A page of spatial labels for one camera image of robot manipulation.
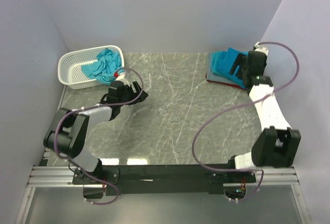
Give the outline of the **teal blue t-shirt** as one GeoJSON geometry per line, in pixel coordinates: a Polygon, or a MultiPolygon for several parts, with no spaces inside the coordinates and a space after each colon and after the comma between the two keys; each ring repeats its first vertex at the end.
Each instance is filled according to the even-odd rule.
{"type": "Polygon", "coordinates": [[[239,53],[248,54],[246,51],[238,51],[229,47],[227,49],[227,54],[225,58],[222,60],[222,63],[218,65],[218,70],[222,74],[222,76],[244,88],[243,81],[241,79],[230,79],[228,76],[229,69],[232,67],[233,62],[235,61],[239,53]]]}

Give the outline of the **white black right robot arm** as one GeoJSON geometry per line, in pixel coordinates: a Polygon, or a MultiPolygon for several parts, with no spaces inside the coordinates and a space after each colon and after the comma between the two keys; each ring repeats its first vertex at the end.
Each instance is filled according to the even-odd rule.
{"type": "Polygon", "coordinates": [[[264,47],[247,54],[239,53],[229,70],[230,75],[242,80],[261,125],[261,134],[251,151],[229,160],[226,176],[231,182],[240,181],[250,169],[291,167],[301,140],[301,133],[293,129],[282,114],[273,82],[264,75],[267,56],[268,50],[264,47]]]}

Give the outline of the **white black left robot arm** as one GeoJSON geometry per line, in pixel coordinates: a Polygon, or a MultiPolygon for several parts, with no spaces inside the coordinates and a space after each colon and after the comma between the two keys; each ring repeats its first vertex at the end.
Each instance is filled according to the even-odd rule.
{"type": "Polygon", "coordinates": [[[80,168],[78,177],[85,178],[92,184],[107,179],[102,161],[95,157],[85,146],[87,133],[98,123],[115,119],[124,105],[134,105],[145,101],[148,93],[134,81],[126,85],[121,81],[113,81],[92,109],[81,111],[60,108],[44,137],[44,147],[68,157],[80,168]]]}

